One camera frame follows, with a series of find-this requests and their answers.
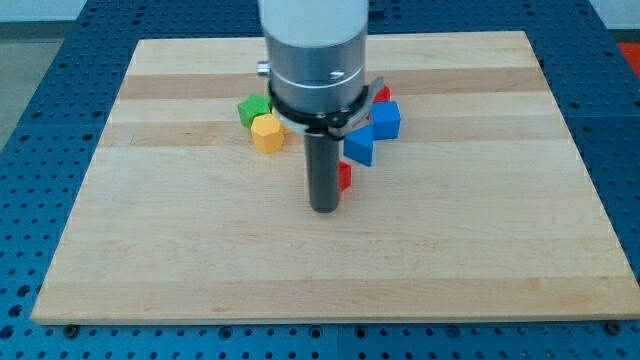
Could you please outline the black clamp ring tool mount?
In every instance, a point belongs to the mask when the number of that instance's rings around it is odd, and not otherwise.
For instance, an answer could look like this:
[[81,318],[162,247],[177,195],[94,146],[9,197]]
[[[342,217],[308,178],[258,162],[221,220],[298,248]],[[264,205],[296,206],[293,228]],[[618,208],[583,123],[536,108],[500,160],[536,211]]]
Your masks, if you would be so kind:
[[267,82],[273,113],[289,130],[314,137],[344,139],[353,131],[370,124],[375,97],[384,88],[384,78],[377,77],[365,85],[356,100],[334,112],[304,113],[286,105]]

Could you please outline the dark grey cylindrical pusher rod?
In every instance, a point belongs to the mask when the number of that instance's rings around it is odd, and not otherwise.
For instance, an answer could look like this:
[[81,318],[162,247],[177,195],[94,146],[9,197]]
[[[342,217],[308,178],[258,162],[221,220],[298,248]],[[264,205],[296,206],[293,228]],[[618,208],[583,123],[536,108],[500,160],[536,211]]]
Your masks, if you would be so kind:
[[339,205],[339,142],[306,135],[305,159],[311,208],[331,213]]

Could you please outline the red block behind arm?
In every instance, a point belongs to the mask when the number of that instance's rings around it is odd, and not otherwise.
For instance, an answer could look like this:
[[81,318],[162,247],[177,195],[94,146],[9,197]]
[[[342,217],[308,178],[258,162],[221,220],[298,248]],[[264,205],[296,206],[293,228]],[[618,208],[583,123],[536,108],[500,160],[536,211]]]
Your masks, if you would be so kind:
[[374,102],[375,103],[388,102],[391,100],[391,97],[392,97],[391,89],[387,85],[384,85],[382,89],[376,94],[374,98]]

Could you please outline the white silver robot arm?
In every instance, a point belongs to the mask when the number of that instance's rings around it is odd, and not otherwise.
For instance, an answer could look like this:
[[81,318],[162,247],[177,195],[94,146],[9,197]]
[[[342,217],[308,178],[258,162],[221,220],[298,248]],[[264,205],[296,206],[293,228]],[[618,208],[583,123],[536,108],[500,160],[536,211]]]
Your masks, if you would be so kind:
[[339,206],[339,144],[368,125],[384,80],[365,80],[367,0],[259,0],[275,116],[303,135],[311,208]]

